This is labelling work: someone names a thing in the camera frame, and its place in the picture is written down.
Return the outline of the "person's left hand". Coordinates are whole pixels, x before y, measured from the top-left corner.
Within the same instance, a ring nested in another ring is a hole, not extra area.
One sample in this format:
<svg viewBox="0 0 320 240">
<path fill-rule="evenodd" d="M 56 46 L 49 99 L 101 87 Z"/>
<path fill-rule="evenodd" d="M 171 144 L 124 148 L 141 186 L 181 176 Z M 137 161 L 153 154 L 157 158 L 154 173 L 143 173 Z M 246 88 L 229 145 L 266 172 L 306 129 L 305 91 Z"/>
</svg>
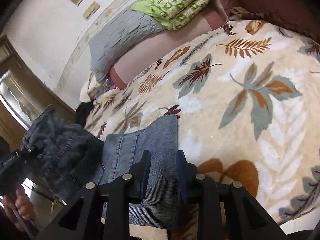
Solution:
<svg viewBox="0 0 320 240">
<path fill-rule="evenodd" d="M 2 203 L 4 205 L 5 214 L 10 219 L 10 221 L 16 226 L 18 230 L 20 230 L 21 232 L 25 232 L 21 223 L 17 220 L 14 211 L 18 211 L 18 213 L 23 217 L 24 220 L 34 220 L 36 218 L 34 205 L 25 193 L 25 189 L 22 185 L 20 185 L 16 189 L 16 197 L 16 200 L 12 200 L 9 195 L 5 195 L 2 199 Z"/>
</svg>

